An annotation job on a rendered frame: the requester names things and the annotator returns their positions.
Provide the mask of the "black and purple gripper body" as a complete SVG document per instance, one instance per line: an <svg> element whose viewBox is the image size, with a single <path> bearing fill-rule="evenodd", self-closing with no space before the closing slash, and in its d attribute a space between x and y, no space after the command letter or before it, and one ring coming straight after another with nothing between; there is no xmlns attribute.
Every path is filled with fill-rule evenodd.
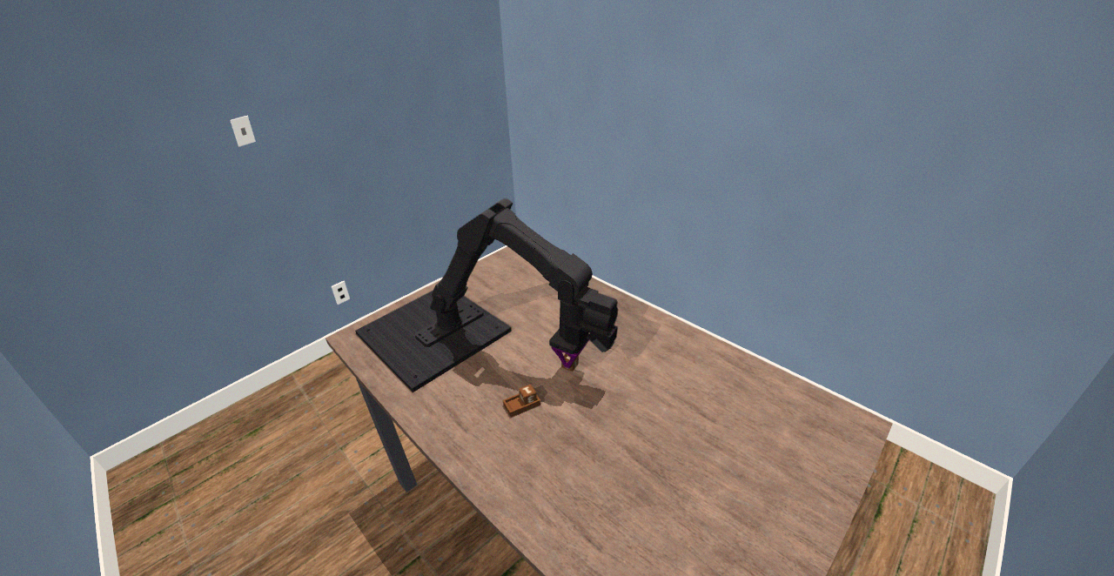
<svg viewBox="0 0 1114 576"><path fill-rule="evenodd" d="M587 343L588 340L587 336L585 339L582 339L580 346L570 345L568 342L565 342L566 324L574 325L580 323L582 321L576 323L569 323L567 321L561 321L560 318L560 330L554 332L554 336L549 339L549 345L556 346L556 349L560 349L563 352L567 352L570 354L580 353L582 346L584 346Z"/></svg>

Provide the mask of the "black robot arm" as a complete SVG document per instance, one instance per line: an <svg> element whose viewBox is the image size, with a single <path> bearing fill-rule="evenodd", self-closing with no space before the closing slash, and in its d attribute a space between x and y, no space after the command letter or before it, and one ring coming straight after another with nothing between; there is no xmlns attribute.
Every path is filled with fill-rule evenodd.
<svg viewBox="0 0 1114 576"><path fill-rule="evenodd" d="M566 324L565 342L580 346L582 339L587 336L600 352L607 352L615 345L617 336L618 326L614 325L618 314L616 299L589 289L588 282L593 276L590 266L529 228L510 211L512 204L504 198L489 208L494 212L483 211L457 231L459 242L453 258L443 279L433 289L430 309L434 310L438 321L416 332L416 339L420 339L422 345L431 346L483 316L483 311L473 304L458 309L457 301L468 291L467 282L477 260L494 240L499 240L540 271L558 292L561 321L582 321L580 324Z"/></svg>

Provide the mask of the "brown wooden tray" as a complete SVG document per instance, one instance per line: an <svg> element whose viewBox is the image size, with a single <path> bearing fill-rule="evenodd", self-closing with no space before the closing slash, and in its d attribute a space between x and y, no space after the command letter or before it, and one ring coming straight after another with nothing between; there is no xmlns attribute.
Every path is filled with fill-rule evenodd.
<svg viewBox="0 0 1114 576"><path fill-rule="evenodd" d="M532 408L537 408L537 406L540 406L540 397L537 396L537 400L536 401L534 401L532 403L527 403L526 406L524 406L524 402L519 399L519 394L517 394L517 396L512 396L512 397L504 400L504 406L505 406L508 414L510 417L514 417L514 416L518 416L519 413L522 413L524 411L528 411L528 410L530 410Z"/></svg>

